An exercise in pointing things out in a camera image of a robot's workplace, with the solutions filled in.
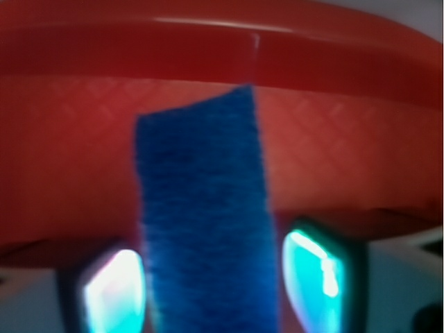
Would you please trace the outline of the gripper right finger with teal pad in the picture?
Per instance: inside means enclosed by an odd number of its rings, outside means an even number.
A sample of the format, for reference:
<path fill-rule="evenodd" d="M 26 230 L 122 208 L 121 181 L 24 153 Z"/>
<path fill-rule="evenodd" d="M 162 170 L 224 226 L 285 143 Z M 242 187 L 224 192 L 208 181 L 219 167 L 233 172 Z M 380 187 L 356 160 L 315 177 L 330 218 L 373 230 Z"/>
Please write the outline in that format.
<path fill-rule="evenodd" d="M 305 332 L 442 332 L 443 229 L 358 239 L 309 217 L 282 243 L 287 297 Z"/>

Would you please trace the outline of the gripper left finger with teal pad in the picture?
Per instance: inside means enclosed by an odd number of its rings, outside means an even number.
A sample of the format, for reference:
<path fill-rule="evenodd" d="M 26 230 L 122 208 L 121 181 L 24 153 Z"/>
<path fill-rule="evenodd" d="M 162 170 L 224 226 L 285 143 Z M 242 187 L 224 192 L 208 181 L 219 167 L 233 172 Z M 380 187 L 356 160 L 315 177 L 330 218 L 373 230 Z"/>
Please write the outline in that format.
<path fill-rule="evenodd" d="M 142 332 L 146 282 L 141 255 L 118 239 L 62 243 L 58 291 L 66 332 Z"/>

